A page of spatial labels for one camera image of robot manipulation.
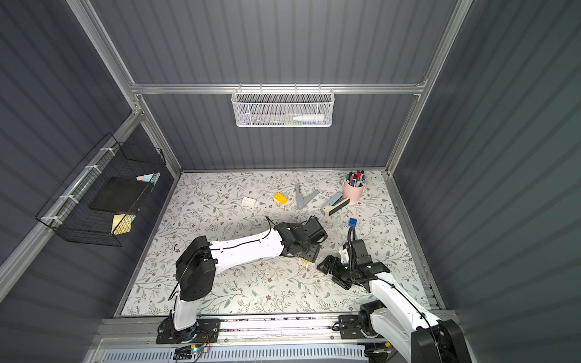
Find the wire mesh basket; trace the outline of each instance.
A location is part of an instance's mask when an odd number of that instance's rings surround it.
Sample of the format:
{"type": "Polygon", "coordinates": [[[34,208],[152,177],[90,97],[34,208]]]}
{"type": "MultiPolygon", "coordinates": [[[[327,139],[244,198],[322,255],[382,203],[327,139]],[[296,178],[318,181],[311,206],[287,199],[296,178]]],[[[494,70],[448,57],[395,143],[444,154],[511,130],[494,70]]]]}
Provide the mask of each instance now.
{"type": "Polygon", "coordinates": [[[158,148],[115,143],[95,163],[85,167],[83,177],[66,195],[54,195],[57,207],[47,204],[37,214],[37,220],[55,231],[67,242],[92,245],[121,246],[134,233],[141,233],[131,224],[151,194],[165,165],[163,153],[158,148]],[[143,177],[143,185],[138,177],[143,177]],[[137,183],[135,197],[129,199],[123,211],[97,210],[93,206],[112,181],[137,183]]]}
{"type": "Polygon", "coordinates": [[[232,107],[239,127],[329,127],[335,94],[332,89],[268,93],[235,89],[232,107]]]}

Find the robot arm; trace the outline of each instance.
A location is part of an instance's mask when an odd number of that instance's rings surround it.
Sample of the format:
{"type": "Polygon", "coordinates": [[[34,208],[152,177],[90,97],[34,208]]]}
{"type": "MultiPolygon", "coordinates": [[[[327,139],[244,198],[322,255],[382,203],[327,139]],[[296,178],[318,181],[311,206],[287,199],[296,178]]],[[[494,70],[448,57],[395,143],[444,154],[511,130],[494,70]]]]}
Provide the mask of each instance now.
{"type": "Polygon", "coordinates": [[[216,275],[237,265],[280,255],[314,262],[326,238],[318,218],[311,216],[304,223],[279,223],[267,231],[233,240],[208,242],[205,236],[194,239],[175,262],[178,284],[174,329],[195,326],[201,299],[210,293],[216,275]]]}
{"type": "Polygon", "coordinates": [[[363,304],[354,323],[366,336],[382,335],[411,363],[471,362],[458,325],[439,320],[415,301],[383,263],[371,260],[354,229],[341,256],[327,256],[317,269],[332,274],[344,289],[359,285],[379,299],[363,304]]]}

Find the pink cup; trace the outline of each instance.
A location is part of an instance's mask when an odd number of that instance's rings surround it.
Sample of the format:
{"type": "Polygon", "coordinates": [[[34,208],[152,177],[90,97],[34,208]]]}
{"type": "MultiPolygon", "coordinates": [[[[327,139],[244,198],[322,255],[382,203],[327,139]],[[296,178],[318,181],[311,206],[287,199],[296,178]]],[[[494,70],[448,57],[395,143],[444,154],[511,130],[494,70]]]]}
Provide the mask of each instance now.
{"type": "Polygon", "coordinates": [[[361,199],[361,195],[365,192],[365,186],[367,184],[363,184],[363,186],[351,186],[346,180],[343,180],[343,195],[347,198],[351,198],[351,202],[349,204],[359,202],[361,199]]]}

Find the gray corrugated wall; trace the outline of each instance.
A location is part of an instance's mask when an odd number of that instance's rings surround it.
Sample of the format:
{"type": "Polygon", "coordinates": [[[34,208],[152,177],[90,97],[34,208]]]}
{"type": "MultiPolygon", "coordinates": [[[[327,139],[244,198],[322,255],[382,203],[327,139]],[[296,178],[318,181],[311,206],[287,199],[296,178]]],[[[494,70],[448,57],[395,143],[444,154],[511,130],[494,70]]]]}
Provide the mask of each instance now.
{"type": "Polygon", "coordinates": [[[396,169],[480,363],[579,360],[580,13],[476,1],[396,169]]]}
{"type": "MultiPolygon", "coordinates": [[[[93,1],[137,83],[415,83],[453,0],[93,1]]],[[[338,95],[330,128],[235,126],[228,96],[146,95],[185,170],[383,167],[413,96],[338,95]]]]}
{"type": "Polygon", "coordinates": [[[333,125],[241,128],[230,96],[146,95],[185,170],[385,167],[413,95],[337,95],[333,125]]]}
{"type": "Polygon", "coordinates": [[[0,262],[131,109],[65,3],[0,2],[0,262]]]}
{"type": "MultiPolygon", "coordinates": [[[[141,126],[128,143],[153,146],[141,126]]],[[[167,168],[131,225],[123,247],[53,237],[0,303],[0,361],[80,362],[113,316],[173,178],[167,168]]]]}
{"type": "Polygon", "coordinates": [[[453,5],[93,1],[137,83],[419,82],[453,5]]]}
{"type": "MultiPolygon", "coordinates": [[[[131,110],[64,1],[0,2],[0,54],[1,263],[46,199],[131,110]]],[[[151,145],[141,126],[128,142],[151,145]]],[[[162,171],[125,246],[47,243],[0,303],[0,361],[82,360],[117,307],[171,179],[162,171]]]]}

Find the floral table surface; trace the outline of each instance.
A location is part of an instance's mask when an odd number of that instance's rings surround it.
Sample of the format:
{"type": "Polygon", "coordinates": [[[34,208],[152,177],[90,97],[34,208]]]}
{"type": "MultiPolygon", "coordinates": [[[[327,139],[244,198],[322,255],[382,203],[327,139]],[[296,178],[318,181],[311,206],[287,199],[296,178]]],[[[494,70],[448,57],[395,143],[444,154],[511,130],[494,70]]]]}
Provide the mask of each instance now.
{"type": "Polygon", "coordinates": [[[157,234],[129,293],[122,315],[167,315],[175,286],[175,261],[192,239],[209,241],[240,238],[265,231],[265,216],[275,223],[319,217],[328,239],[315,264],[301,258],[276,257],[239,265],[216,276],[203,299],[200,314],[261,314],[282,312],[357,311],[375,300],[363,288],[343,290],[316,266],[327,255],[338,256],[346,241],[349,218],[357,219],[357,237],[365,240],[376,261],[385,263],[403,287],[422,305],[429,303],[422,288],[401,226],[379,170],[365,172],[367,190],[361,200],[330,217],[321,205],[341,191],[342,171],[280,171],[182,174],[157,234]],[[296,207],[295,184],[303,195],[319,194],[302,210],[296,207]],[[282,206],[277,192],[289,198],[282,206]],[[246,207],[242,198],[257,199],[246,207]]]}

